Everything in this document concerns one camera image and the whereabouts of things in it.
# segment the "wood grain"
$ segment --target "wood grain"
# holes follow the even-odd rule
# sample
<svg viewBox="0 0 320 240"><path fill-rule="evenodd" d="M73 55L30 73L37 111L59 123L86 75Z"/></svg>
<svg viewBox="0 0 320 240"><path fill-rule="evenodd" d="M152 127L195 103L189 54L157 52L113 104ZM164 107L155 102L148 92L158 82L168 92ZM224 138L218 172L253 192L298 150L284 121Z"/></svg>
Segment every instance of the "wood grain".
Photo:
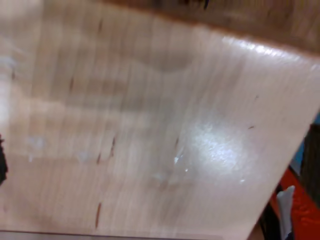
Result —
<svg viewBox="0 0 320 240"><path fill-rule="evenodd" d="M244 240L320 103L316 57L100 1L0 33L1 230Z"/></svg>

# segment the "light wood surface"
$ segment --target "light wood surface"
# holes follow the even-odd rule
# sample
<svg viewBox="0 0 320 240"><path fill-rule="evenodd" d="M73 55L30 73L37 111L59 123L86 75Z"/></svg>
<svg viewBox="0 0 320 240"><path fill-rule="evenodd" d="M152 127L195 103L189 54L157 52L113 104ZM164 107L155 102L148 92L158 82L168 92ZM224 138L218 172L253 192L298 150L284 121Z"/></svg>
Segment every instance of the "light wood surface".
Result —
<svg viewBox="0 0 320 240"><path fill-rule="evenodd" d="M0 0L0 229L244 240L319 59L100 1Z"/></svg>

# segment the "scratch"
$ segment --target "scratch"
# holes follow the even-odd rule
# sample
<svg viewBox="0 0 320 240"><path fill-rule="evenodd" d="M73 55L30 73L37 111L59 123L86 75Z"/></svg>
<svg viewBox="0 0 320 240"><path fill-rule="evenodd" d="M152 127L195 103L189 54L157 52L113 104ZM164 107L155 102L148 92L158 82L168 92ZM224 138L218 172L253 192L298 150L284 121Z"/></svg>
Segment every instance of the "scratch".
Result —
<svg viewBox="0 0 320 240"><path fill-rule="evenodd" d="M98 159L96 160L97 165L100 163L100 158L101 158L101 152L99 153Z"/></svg>
<svg viewBox="0 0 320 240"><path fill-rule="evenodd" d="M15 69L12 70L11 79L12 79L12 80L15 80L15 79L16 79L16 71L15 71Z"/></svg>
<svg viewBox="0 0 320 240"><path fill-rule="evenodd" d="M97 229L99 225L100 210L101 210L101 202L99 202L98 209L96 210L95 229Z"/></svg>
<svg viewBox="0 0 320 240"><path fill-rule="evenodd" d="M69 91L71 92L73 88L74 88L74 77L71 78L70 85L69 85Z"/></svg>
<svg viewBox="0 0 320 240"><path fill-rule="evenodd" d="M177 149L178 144L179 144L179 138L177 138L176 141L175 141L175 145L174 145L174 148L175 148L175 149Z"/></svg>
<svg viewBox="0 0 320 240"><path fill-rule="evenodd" d="M103 25L104 25L104 20L101 19L100 22L99 22L98 33L101 32Z"/></svg>
<svg viewBox="0 0 320 240"><path fill-rule="evenodd" d="M113 157L115 155L115 145L116 145L116 136L113 137L112 140L112 146L110 150L110 157Z"/></svg>

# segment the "dark mark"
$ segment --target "dark mark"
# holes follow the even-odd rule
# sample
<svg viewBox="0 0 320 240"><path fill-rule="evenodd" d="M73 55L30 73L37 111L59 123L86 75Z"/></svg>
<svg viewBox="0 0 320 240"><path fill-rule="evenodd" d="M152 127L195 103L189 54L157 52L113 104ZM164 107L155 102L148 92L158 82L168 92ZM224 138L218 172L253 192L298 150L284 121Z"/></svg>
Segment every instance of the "dark mark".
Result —
<svg viewBox="0 0 320 240"><path fill-rule="evenodd" d="M98 159L96 160L96 164L98 165L100 163L101 153L99 153Z"/></svg>
<svg viewBox="0 0 320 240"><path fill-rule="evenodd" d="M4 140L1 139L0 135L0 185L3 183L4 180L7 179L6 173L8 172L7 160L4 149L2 147L3 142Z"/></svg>
<svg viewBox="0 0 320 240"><path fill-rule="evenodd" d="M116 145L116 136L113 137L112 140L112 146L110 150L110 157L113 157L115 155L115 145Z"/></svg>
<svg viewBox="0 0 320 240"><path fill-rule="evenodd" d="M13 69L11 73L11 79L15 80L16 79L16 71Z"/></svg>
<svg viewBox="0 0 320 240"><path fill-rule="evenodd" d="M104 25L104 20L101 19L100 22L99 22L98 33L101 32L103 25Z"/></svg>
<svg viewBox="0 0 320 240"><path fill-rule="evenodd" d="M101 202L99 202L98 209L96 210L95 229L97 229L99 225L100 209L101 209Z"/></svg>
<svg viewBox="0 0 320 240"><path fill-rule="evenodd" d="M71 78L70 85L69 85L69 91L71 92L73 88L74 88L74 77Z"/></svg>
<svg viewBox="0 0 320 240"><path fill-rule="evenodd" d="M206 10L208 8L209 5L209 0L205 0L204 2L204 9Z"/></svg>
<svg viewBox="0 0 320 240"><path fill-rule="evenodd" d="M176 141L175 141L175 145L174 145L175 149L177 149L178 144L179 144L179 138L177 138Z"/></svg>

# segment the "white spot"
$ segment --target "white spot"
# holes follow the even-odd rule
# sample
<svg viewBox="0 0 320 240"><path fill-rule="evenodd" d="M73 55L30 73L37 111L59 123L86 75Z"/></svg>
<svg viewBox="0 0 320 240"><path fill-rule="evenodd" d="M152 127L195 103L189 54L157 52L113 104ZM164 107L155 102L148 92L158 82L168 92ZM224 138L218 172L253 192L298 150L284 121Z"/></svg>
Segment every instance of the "white spot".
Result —
<svg viewBox="0 0 320 240"><path fill-rule="evenodd" d="M0 56L0 64L13 69L17 66L17 62L10 56Z"/></svg>
<svg viewBox="0 0 320 240"><path fill-rule="evenodd" d="M27 139L27 142L34 148L37 150L42 149L45 146L45 140L43 137L39 137L39 136L29 136Z"/></svg>
<svg viewBox="0 0 320 240"><path fill-rule="evenodd" d="M85 151L79 152L76 156L80 163L84 163L89 159L89 154Z"/></svg>
<svg viewBox="0 0 320 240"><path fill-rule="evenodd" d="M183 156L184 156L184 148L182 147L174 158L174 164L176 165L178 161L182 159Z"/></svg>

